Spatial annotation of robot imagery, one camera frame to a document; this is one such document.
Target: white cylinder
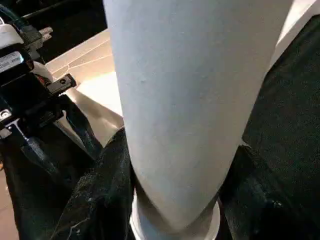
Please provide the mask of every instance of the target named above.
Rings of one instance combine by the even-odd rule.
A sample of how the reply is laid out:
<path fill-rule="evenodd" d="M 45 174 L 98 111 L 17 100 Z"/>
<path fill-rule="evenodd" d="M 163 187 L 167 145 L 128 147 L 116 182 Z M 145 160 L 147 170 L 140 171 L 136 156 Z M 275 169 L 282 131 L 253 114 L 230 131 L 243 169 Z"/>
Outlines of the white cylinder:
<path fill-rule="evenodd" d="M 222 185 L 291 3 L 105 0 L 137 199 L 162 231 Z"/>

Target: white label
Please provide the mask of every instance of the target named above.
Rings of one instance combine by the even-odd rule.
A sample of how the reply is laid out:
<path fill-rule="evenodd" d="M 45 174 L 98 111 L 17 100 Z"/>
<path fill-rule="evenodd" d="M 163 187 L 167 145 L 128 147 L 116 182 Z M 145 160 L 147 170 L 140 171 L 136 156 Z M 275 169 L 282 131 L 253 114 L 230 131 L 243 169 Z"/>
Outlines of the white label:
<path fill-rule="evenodd" d="M 24 58 L 18 51 L 14 51 L 8 55 L 0 57 L 0 73 L 21 64 Z"/>

